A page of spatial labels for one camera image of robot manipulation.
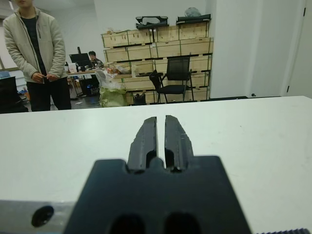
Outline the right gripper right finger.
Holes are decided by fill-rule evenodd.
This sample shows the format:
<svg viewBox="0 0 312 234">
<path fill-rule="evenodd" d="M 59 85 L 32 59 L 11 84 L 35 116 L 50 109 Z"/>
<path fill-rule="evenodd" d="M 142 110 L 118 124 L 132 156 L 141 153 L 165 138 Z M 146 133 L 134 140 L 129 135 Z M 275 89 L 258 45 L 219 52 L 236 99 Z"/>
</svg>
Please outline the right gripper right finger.
<svg viewBox="0 0 312 234">
<path fill-rule="evenodd" d="M 168 171 L 185 171 L 194 157 L 192 143 L 174 116 L 165 119 L 165 162 Z"/>
</svg>

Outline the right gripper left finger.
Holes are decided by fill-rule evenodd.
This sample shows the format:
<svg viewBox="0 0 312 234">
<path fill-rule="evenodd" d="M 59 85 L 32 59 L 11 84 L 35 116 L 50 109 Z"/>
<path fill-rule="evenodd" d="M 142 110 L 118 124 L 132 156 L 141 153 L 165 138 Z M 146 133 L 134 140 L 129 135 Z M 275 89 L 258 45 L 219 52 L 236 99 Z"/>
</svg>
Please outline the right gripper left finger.
<svg viewBox="0 0 312 234">
<path fill-rule="evenodd" d="M 131 171 L 145 171 L 157 157 L 157 118 L 144 120 L 131 143 L 127 166 Z"/>
</svg>

